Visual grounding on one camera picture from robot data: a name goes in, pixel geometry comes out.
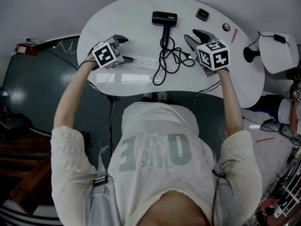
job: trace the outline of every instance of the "power strip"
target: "power strip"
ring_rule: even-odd
[[[139,67],[139,68],[151,69],[151,70],[157,70],[159,67],[158,59],[136,56],[136,55],[135,56],[125,55],[125,56],[133,58],[134,61],[132,63],[124,63],[123,66],[132,66],[132,67]]]

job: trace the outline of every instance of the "white table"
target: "white table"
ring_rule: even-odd
[[[207,22],[195,17],[199,8],[210,13]],[[253,106],[259,99],[264,85],[264,69],[260,58],[252,63],[245,61],[243,49],[251,41],[247,35],[230,19],[205,4],[193,0],[119,0],[97,12],[84,27],[78,43],[77,58],[80,64],[89,50],[98,42],[108,39],[114,34],[127,37],[128,42],[119,46],[122,55],[135,55],[158,59],[161,47],[163,27],[151,23],[153,11],[177,13],[178,21],[171,28],[170,36],[176,46],[183,51],[192,53],[184,41],[184,34],[199,39],[192,33],[192,29],[201,29],[213,33],[218,39],[224,40],[230,48],[231,65],[230,76],[242,108]],[[222,25],[231,26],[229,32],[222,29]],[[231,44],[234,30],[238,29],[236,38]],[[167,60],[167,69],[176,68],[174,59]],[[118,65],[114,69],[97,69],[89,75],[89,80],[97,88],[109,95],[131,96],[155,91],[200,91],[206,89],[219,80],[217,74],[207,77],[202,67],[197,63],[193,67],[181,65],[175,74],[167,74],[161,86],[152,84],[155,70]],[[163,71],[158,74],[161,81]],[[209,94],[222,98],[221,88]]]

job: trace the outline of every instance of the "round button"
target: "round button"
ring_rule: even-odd
[[[223,24],[222,25],[222,29],[224,30],[224,31],[226,31],[226,32],[228,32],[228,31],[230,31],[230,25],[229,24]]]

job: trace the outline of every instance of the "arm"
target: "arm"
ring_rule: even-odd
[[[222,84],[227,133],[230,137],[236,132],[243,130],[243,117],[228,71],[218,70],[217,72]]]
[[[89,59],[89,61],[91,62],[82,64],[65,90],[55,113],[54,128],[60,126],[73,128],[74,117],[81,94],[86,85],[88,75],[95,66],[95,59]]]
[[[82,134],[72,129],[86,79],[94,66],[88,62],[79,68],[60,100],[52,130],[52,198],[65,226],[84,225],[85,193],[97,173],[85,154]]]
[[[239,102],[229,73],[218,70],[222,83],[228,138],[221,147],[220,170],[238,188],[242,217],[246,221],[257,208],[262,195],[262,179],[256,163],[250,132],[243,130]]]
[[[297,133],[297,128],[298,128],[297,106],[298,106],[298,101],[296,98],[293,97],[293,105],[292,105],[291,120],[290,120],[290,130],[294,133]]]

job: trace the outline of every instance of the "dark floor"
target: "dark floor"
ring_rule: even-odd
[[[71,41],[63,42],[66,49]],[[77,47],[77,41],[74,40],[72,51]],[[49,50],[77,65],[76,53],[65,53],[61,46]],[[30,118],[34,127],[51,132],[56,107],[75,73],[74,68],[47,51],[40,52],[36,57],[16,55],[11,60],[5,78],[3,87],[9,97],[4,103],[11,112],[22,113]],[[195,94],[194,92],[172,91],[168,93],[168,97],[192,110]],[[142,95],[115,97],[116,103],[112,118],[114,146],[121,138],[121,118],[124,109],[142,97]],[[87,84],[77,111],[74,128],[90,132],[93,145],[87,154],[93,165],[97,165],[100,148],[109,145],[109,108],[110,102],[106,96],[99,94]],[[220,147],[225,140],[223,100],[200,94],[197,98],[196,118],[200,137],[219,158]],[[106,167],[109,165],[109,150],[103,154],[103,162]]]

